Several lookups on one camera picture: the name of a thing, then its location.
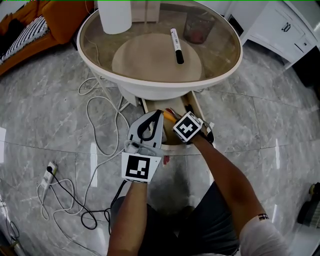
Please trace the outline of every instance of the white cylinder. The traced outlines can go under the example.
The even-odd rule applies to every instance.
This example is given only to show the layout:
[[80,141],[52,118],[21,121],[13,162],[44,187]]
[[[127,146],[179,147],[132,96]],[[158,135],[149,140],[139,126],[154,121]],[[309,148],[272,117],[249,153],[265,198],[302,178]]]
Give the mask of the white cylinder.
[[132,25],[131,1],[97,1],[103,31],[119,34]]

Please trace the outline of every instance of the power strip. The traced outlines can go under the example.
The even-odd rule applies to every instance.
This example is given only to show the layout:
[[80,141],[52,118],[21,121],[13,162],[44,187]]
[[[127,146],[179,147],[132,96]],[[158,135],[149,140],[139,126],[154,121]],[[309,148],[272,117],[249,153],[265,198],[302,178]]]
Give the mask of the power strip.
[[47,191],[48,191],[48,188],[49,188],[49,184],[52,182],[54,176],[48,172],[48,169],[51,168],[51,172],[56,175],[56,172],[58,170],[58,167],[56,164],[54,164],[53,162],[49,162],[45,172],[44,172],[44,176],[42,178],[42,181],[41,181],[41,186],[43,187],[43,194],[42,194],[42,201],[45,200],[45,197],[47,195]]

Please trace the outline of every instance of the sofa armrest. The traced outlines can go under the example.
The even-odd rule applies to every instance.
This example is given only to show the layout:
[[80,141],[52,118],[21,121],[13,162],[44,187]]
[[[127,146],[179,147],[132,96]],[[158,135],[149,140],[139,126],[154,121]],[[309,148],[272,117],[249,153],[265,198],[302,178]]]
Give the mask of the sofa armrest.
[[50,1],[42,8],[42,15],[54,39],[65,44],[93,7],[94,1]]

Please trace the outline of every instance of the person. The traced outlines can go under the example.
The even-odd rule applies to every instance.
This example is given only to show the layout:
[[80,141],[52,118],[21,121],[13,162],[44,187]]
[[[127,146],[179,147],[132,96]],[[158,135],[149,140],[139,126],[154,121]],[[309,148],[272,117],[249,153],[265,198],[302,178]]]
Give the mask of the person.
[[108,256],[199,254],[287,256],[284,238],[269,220],[245,175],[200,135],[198,148],[214,178],[178,236],[147,205],[147,184],[130,185],[111,208]]

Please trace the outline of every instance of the marble tile floor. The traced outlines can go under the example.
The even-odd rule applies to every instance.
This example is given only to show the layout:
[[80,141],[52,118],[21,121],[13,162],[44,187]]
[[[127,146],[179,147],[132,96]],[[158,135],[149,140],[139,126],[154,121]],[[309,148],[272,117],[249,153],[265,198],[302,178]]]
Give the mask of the marble tile floor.
[[[215,147],[247,176],[290,244],[299,229],[296,219],[309,198],[308,189],[320,180],[319,102],[292,68],[283,69],[276,54],[249,41],[243,50],[243,61],[233,75],[196,96],[206,120],[214,123]],[[65,239],[52,217],[42,218],[36,193],[48,162],[56,161],[57,176],[72,180],[78,199],[83,200],[94,167],[106,159],[97,152],[85,113],[88,99],[104,94],[99,87],[86,96],[77,93],[82,81],[91,76],[78,52],[66,45],[34,56],[0,77],[0,196],[5,204],[0,227],[7,233],[7,211],[30,256],[93,255]],[[117,102],[117,85],[106,83]],[[94,84],[87,82],[81,91]],[[110,153],[116,144],[114,109],[96,99],[89,105],[89,114],[100,147]],[[129,106],[123,114],[131,124],[143,110]],[[121,118],[118,127],[122,145],[128,129]],[[169,162],[159,166],[148,188],[148,201],[159,212],[171,214],[200,202],[210,185],[210,173],[196,150],[166,154]],[[122,182],[120,168],[120,157],[99,167],[87,207],[110,206]],[[59,187],[55,191],[62,204],[69,205],[68,195]],[[49,214],[59,208],[51,191],[45,204]],[[92,231],[81,225],[80,215],[56,214],[68,236],[106,255],[108,225],[102,214],[96,217],[98,226]]]

